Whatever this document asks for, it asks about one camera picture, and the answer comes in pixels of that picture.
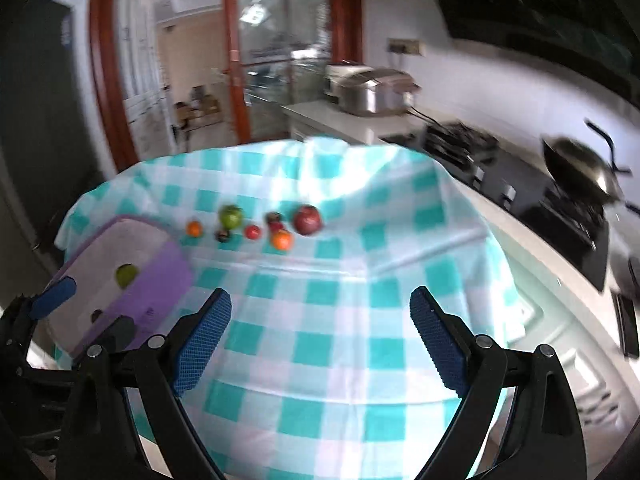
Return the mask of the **large green fruit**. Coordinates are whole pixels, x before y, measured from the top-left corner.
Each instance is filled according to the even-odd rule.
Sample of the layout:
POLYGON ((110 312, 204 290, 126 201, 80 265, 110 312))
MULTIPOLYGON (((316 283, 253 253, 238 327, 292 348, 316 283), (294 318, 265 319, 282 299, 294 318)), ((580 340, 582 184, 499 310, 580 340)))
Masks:
POLYGON ((120 289, 126 289, 138 276, 139 269, 133 263, 125 263, 115 271, 115 281, 120 289))

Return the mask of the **white kitchen appliance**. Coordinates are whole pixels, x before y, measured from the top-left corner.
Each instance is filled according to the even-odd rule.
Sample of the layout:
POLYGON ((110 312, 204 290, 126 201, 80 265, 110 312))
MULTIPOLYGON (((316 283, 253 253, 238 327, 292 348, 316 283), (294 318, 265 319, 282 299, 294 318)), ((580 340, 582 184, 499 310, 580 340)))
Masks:
POLYGON ((327 99, 335 100, 343 79, 370 69, 370 66, 346 61, 328 64, 324 73, 324 95, 327 99))

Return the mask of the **orange persimmon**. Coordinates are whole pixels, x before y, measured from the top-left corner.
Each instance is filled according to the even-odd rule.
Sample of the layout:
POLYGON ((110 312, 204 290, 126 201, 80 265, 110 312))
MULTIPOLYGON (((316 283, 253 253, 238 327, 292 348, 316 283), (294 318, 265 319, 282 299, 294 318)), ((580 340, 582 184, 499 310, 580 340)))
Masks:
POLYGON ((286 229, 273 231, 270 237, 271 246, 278 252, 289 252, 293 246, 294 237, 286 229))

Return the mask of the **black range hood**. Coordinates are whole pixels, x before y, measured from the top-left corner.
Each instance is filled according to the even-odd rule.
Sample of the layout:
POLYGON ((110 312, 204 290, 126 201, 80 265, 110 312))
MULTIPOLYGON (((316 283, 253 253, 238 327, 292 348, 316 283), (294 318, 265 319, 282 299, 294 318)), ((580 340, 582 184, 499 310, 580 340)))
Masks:
POLYGON ((562 65, 639 103, 639 0, 437 0, 456 39, 562 65))

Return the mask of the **black gas stove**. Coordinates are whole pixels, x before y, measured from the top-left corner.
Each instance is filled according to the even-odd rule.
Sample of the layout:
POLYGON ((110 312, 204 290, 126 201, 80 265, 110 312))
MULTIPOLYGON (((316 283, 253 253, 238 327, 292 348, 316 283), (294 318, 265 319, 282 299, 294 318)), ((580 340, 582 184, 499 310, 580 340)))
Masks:
POLYGON ((506 151, 498 138, 462 122, 382 136, 431 156, 458 181, 508 212, 565 258, 599 292, 608 266, 603 208, 569 196, 544 171, 506 151))

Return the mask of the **small orange mandarin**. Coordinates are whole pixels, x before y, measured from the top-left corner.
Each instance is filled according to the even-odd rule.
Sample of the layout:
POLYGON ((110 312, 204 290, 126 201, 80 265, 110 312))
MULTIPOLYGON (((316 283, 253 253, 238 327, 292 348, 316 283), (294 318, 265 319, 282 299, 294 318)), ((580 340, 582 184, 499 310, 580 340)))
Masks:
POLYGON ((192 220, 186 225, 186 235, 193 238, 203 236, 203 226, 198 220, 192 220))

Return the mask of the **small green tomato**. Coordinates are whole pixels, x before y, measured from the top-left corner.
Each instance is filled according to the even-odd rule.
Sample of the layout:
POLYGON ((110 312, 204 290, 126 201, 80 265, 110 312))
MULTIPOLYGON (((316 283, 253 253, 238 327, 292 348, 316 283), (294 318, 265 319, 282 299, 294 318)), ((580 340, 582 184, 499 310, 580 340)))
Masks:
POLYGON ((226 205, 221 208, 218 214, 220 225, 225 230, 235 230, 242 226, 244 212, 236 205, 226 205))

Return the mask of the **wall power socket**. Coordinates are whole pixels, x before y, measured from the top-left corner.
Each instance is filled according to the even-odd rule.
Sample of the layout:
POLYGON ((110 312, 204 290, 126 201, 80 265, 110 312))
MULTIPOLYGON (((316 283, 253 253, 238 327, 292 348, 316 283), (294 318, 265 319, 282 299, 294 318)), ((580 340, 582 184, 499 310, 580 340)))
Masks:
POLYGON ((387 40, 387 51, 397 55, 424 55, 424 44, 417 39, 390 38, 387 40))

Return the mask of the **red wooden door frame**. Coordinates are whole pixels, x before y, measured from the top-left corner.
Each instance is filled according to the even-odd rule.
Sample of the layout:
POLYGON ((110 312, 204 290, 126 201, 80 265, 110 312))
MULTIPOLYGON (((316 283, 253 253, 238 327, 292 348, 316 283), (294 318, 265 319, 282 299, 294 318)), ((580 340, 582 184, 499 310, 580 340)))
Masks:
POLYGON ((89 0, 98 107, 117 169, 284 139, 362 58, 362 0, 89 0))

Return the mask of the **steel rice cooker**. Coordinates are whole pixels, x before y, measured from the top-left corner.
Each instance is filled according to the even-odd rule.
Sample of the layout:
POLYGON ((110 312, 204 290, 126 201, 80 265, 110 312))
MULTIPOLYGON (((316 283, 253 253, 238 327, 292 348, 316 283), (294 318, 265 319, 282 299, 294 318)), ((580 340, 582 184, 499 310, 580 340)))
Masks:
POLYGON ((406 114, 422 88, 402 70, 372 68, 343 78, 337 87, 337 106, 359 117, 406 114))

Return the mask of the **teal checkered tablecloth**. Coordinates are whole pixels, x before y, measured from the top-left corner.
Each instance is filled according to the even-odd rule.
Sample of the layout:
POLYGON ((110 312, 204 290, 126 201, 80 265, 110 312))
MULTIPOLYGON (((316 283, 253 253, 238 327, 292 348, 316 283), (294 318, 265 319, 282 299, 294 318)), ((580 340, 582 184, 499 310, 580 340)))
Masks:
POLYGON ((216 465, 241 479, 411 479, 459 401, 411 321, 427 287, 474 333, 524 333, 500 245, 448 172, 397 145, 276 141, 142 162, 82 196, 55 243, 71 255, 107 221, 135 214, 182 235, 194 282, 172 318, 216 288, 231 322, 198 386, 182 399, 216 465), (227 243, 223 206, 242 208, 227 243), (303 205, 322 229, 293 226, 303 205), (268 226, 269 211, 282 214, 268 226), (249 224, 262 228, 248 240, 249 224), (271 233, 290 231, 289 252, 271 233))

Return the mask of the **dark grey refrigerator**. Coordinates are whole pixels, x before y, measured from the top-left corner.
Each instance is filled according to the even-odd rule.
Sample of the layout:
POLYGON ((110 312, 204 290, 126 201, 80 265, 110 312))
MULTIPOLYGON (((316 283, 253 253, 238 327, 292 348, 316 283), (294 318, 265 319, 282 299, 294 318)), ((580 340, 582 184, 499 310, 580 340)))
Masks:
POLYGON ((104 181, 80 105, 73 11, 28 0, 1 45, 1 154, 34 231, 34 248, 56 261, 67 211, 104 181))

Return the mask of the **dark red apple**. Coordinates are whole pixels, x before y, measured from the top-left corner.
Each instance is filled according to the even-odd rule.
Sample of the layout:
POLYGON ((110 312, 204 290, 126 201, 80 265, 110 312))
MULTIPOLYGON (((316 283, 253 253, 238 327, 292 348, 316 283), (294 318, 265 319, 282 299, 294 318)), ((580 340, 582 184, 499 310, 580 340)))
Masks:
POLYGON ((322 229, 320 211, 315 206, 300 206, 293 217, 295 231, 303 236, 309 236, 322 229))

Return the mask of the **red tomato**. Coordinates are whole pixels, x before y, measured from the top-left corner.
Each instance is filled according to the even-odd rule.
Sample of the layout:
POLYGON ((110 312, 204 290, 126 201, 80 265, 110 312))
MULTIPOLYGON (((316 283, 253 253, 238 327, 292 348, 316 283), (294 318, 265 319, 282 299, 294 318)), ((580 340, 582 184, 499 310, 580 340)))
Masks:
POLYGON ((257 224, 249 224, 244 229, 244 236, 248 240, 259 240, 262 237, 262 228, 257 224))

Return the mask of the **dark mangosteen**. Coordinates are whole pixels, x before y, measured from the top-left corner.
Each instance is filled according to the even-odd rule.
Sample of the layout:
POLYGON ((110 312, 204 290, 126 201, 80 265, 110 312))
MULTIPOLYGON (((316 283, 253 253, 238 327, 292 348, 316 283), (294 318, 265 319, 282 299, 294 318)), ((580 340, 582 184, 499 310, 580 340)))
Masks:
POLYGON ((227 243, 230 240, 231 233, 229 230, 220 229, 215 233, 215 237, 219 243, 227 243))
POLYGON ((98 309, 93 312, 91 315, 91 322, 95 323, 103 314, 103 311, 98 309))
POLYGON ((266 223, 268 226, 271 226, 273 223, 281 223, 282 222, 282 214, 277 211, 269 211, 265 216, 266 223))

